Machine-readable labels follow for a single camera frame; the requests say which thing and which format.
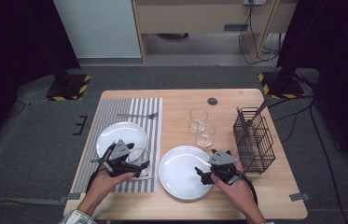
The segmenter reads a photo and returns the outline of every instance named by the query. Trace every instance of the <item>drinking glass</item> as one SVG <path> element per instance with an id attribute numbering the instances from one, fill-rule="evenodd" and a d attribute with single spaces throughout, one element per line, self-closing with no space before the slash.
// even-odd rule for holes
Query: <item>drinking glass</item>
<path id="1" fill-rule="evenodd" d="M 190 111 L 190 129 L 197 132 L 197 125 L 208 119 L 208 111 L 203 108 L 196 107 Z"/>
<path id="2" fill-rule="evenodd" d="M 211 122 L 200 122 L 197 125 L 196 142 L 200 147 L 209 147 L 212 145 L 216 132 L 215 124 Z"/>
<path id="3" fill-rule="evenodd" d="M 140 166 L 142 163 L 149 161 L 149 153 L 144 148 L 136 148 L 130 151 L 127 163 L 132 165 Z M 150 164 L 147 166 L 147 168 L 143 169 L 141 171 L 140 175 L 147 175 L 150 171 L 151 167 Z"/>

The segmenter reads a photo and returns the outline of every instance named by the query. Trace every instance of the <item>wooden table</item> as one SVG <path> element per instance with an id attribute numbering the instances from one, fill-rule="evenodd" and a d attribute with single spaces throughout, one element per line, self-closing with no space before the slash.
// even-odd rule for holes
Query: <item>wooden table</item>
<path id="1" fill-rule="evenodd" d="M 212 155 L 212 148 L 235 152 L 237 147 L 232 126 L 237 116 L 236 108 L 258 107 L 263 101 L 262 93 L 256 89 L 104 91 L 101 99 L 148 97 L 162 98 L 161 158 L 174 147 L 197 147 L 194 133 L 188 127 L 189 111 L 196 106 L 203 106 L 208 110 L 208 119 L 217 128 L 214 142 L 204 149 L 205 152 Z M 217 105 L 209 105 L 209 98 L 216 98 Z M 263 110 L 262 116 L 266 118 L 270 128 L 276 160 L 262 175 L 250 175 L 258 194 L 260 210 L 266 219 L 306 218 L 304 202 L 292 202 L 289 197 L 290 194 L 299 193 L 299 188 L 268 109 Z M 151 193 L 110 193 L 98 206 L 93 217 L 108 220 L 244 219 L 244 215 L 216 186 L 194 202 L 177 200 L 165 191 L 160 182 L 158 188 L 157 192 Z M 77 208 L 83 197 L 84 193 L 79 200 L 68 200 L 64 213 Z"/>

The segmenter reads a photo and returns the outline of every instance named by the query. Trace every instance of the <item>wall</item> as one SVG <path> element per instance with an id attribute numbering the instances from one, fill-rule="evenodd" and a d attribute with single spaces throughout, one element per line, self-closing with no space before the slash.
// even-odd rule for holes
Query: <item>wall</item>
<path id="1" fill-rule="evenodd" d="M 54 0 L 78 58 L 141 58 L 131 0 Z"/>

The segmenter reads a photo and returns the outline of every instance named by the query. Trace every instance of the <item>dish rack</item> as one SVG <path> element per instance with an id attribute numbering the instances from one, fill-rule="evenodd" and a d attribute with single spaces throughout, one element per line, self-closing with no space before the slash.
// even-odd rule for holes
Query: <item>dish rack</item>
<path id="1" fill-rule="evenodd" d="M 256 115 L 257 111 L 257 107 L 237 107 L 233 131 L 244 171 L 262 174 L 275 160 L 275 155 L 267 122 L 260 114 Z"/>

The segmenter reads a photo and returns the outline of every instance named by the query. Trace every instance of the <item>black circular marker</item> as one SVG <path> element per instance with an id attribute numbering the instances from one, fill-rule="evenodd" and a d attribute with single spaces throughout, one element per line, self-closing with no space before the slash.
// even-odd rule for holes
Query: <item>black circular marker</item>
<path id="1" fill-rule="evenodd" d="M 216 98 L 209 98 L 208 104 L 209 105 L 217 105 L 217 99 Z"/>

